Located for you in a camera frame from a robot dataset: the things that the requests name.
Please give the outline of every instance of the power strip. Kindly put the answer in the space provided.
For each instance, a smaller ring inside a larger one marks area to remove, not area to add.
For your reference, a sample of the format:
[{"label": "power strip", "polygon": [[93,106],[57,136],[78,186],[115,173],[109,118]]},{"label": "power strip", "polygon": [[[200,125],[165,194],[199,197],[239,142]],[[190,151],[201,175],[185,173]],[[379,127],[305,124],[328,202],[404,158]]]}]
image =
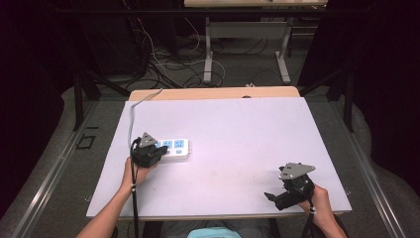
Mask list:
[{"label": "power strip", "polygon": [[188,140],[186,139],[170,139],[157,141],[156,147],[167,146],[166,155],[160,159],[161,162],[178,162],[188,159],[191,153]]}]

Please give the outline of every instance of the desk leg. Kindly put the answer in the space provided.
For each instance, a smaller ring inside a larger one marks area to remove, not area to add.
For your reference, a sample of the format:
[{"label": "desk leg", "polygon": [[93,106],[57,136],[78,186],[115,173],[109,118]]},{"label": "desk leg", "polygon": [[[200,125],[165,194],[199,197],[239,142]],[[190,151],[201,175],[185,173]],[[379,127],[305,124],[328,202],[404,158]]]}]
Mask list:
[{"label": "desk leg", "polygon": [[293,19],[288,18],[284,37],[281,42],[281,50],[280,52],[275,52],[275,57],[277,58],[277,63],[278,63],[278,69],[280,70],[281,80],[283,81],[284,84],[290,84],[291,82],[288,71],[287,71],[286,63],[284,61],[284,55],[287,52],[287,44],[290,38],[292,24],[293,24]]},{"label": "desk leg", "polygon": [[204,83],[211,82],[211,68],[213,62],[213,53],[211,51],[211,37],[210,37],[210,19],[206,18],[206,62],[204,64]]}]

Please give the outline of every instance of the white table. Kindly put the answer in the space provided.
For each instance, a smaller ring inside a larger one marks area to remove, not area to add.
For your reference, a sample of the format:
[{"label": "white table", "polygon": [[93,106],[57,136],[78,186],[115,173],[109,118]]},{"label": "white table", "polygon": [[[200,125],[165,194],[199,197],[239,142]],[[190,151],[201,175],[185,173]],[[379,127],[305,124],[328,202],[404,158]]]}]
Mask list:
[{"label": "white table", "polygon": [[[156,91],[138,92],[132,94],[132,99]],[[294,87],[169,89],[154,101],[139,104],[135,108],[132,138],[148,132],[158,140],[186,138],[192,147],[186,161],[159,164],[140,185],[140,219],[278,217],[301,213],[298,206],[278,211],[263,194],[285,192],[278,179],[278,168],[288,162],[316,167],[309,176],[329,189],[333,210],[350,211],[307,103],[296,93]],[[244,95],[252,98],[241,98]],[[129,108],[133,103],[126,102],[88,217],[95,216],[120,185],[129,155]],[[120,217],[132,216],[130,198]]]},{"label": "white table", "polygon": [[[323,6],[328,0],[185,0],[186,7],[215,8],[215,7],[302,7]],[[281,80],[290,83],[290,77],[284,61],[287,43],[293,19],[285,22],[211,22],[206,18],[206,62],[204,66],[203,81],[211,81],[213,52],[211,51],[212,38],[271,38],[281,39],[280,51],[275,52]]]}]

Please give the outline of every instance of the black curtain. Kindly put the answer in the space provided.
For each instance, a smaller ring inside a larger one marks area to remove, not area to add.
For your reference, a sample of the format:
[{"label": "black curtain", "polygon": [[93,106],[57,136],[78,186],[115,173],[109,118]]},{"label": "black curtain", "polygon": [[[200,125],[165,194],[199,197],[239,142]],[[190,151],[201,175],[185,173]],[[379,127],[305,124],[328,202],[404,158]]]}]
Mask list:
[{"label": "black curtain", "polygon": [[1,1],[2,143],[0,216],[46,148],[72,76],[59,38],[39,1]]},{"label": "black curtain", "polygon": [[[372,159],[405,179],[420,194],[420,17],[417,1],[330,0],[333,9],[382,8],[356,55],[354,102],[364,112],[372,135]],[[370,17],[323,19],[307,56],[299,85],[308,86],[342,66],[354,54],[360,32]]]}]

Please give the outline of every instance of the electrical outlet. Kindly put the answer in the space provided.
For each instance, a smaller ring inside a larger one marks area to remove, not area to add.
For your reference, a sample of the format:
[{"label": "electrical outlet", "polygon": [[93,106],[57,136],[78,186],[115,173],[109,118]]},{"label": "electrical outlet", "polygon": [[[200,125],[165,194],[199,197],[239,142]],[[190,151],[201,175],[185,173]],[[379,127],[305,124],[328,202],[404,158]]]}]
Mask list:
[{"label": "electrical outlet", "polygon": [[191,148],[186,139],[161,140],[157,141],[155,145],[157,148],[167,146],[166,155],[163,155],[160,159],[161,163],[183,161],[191,153]]}]

